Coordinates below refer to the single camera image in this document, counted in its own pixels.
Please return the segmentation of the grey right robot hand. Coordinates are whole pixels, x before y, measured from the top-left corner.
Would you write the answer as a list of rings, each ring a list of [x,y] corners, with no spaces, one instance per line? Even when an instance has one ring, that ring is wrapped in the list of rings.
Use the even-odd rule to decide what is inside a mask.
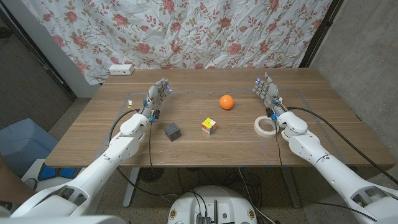
[[[252,91],[264,102],[266,106],[266,115],[273,121],[287,112],[287,108],[283,105],[282,97],[279,93],[277,85],[266,72],[264,78],[257,78]]]

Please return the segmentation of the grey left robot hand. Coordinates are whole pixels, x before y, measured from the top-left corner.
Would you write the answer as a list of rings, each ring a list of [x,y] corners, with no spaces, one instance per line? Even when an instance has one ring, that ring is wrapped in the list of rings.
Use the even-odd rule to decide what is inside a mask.
[[[159,115],[154,113],[160,110],[163,101],[172,92],[169,87],[168,79],[161,79],[154,83],[148,90],[147,96],[143,101],[143,106],[139,110],[139,114],[144,115],[149,121],[154,121],[159,118]]]

